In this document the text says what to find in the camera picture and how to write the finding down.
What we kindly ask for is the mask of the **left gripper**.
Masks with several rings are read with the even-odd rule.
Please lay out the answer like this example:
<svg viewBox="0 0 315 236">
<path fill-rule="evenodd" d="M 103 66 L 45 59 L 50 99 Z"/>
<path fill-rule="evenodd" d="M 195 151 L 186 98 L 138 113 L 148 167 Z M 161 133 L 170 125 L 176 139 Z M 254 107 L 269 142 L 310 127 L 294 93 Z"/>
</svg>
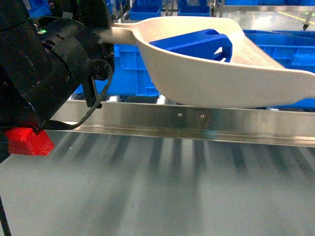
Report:
<svg viewBox="0 0 315 236">
<path fill-rule="evenodd" d="M 111 28 L 111 13 L 105 0 L 49 0 L 48 5 L 54 17 L 72 19 L 90 29 Z"/>
</svg>

